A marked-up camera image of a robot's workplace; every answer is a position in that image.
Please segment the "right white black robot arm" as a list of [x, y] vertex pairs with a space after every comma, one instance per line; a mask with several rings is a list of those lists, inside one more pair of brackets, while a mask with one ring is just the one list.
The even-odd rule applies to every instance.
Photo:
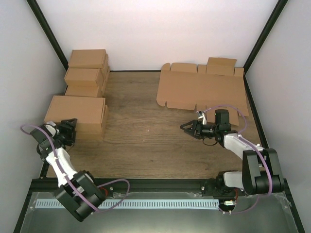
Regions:
[[215, 144], [233, 152], [242, 160], [241, 172], [225, 171], [217, 176], [216, 191], [220, 195], [228, 195], [233, 188], [249, 195], [269, 195], [284, 190], [285, 182], [277, 151], [255, 145], [232, 130], [227, 109], [217, 109], [213, 123], [209, 123], [205, 113], [199, 111], [197, 120], [182, 124], [180, 128], [198, 140], [214, 139]]

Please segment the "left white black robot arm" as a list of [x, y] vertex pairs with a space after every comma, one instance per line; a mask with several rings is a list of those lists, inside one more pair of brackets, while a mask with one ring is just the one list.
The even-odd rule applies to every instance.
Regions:
[[105, 201], [105, 194], [99, 190], [99, 183], [88, 171], [77, 172], [70, 161], [67, 147], [76, 139], [77, 119], [52, 121], [32, 126], [30, 135], [37, 141], [37, 153], [53, 169], [58, 180], [55, 198], [78, 221], [84, 221], [99, 210]]

